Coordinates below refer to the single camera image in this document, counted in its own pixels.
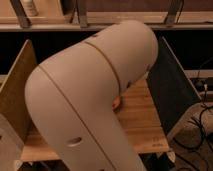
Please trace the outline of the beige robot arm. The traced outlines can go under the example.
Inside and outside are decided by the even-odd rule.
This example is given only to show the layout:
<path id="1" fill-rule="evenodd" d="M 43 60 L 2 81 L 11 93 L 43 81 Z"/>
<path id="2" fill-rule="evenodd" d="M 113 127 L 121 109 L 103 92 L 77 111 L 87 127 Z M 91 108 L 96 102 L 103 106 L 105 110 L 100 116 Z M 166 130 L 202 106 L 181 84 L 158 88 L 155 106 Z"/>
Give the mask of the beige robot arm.
<path id="1" fill-rule="evenodd" d="M 157 54 L 151 28 L 128 20 L 58 52 L 30 74 L 29 114 L 70 171 L 146 171 L 112 104 Z"/>

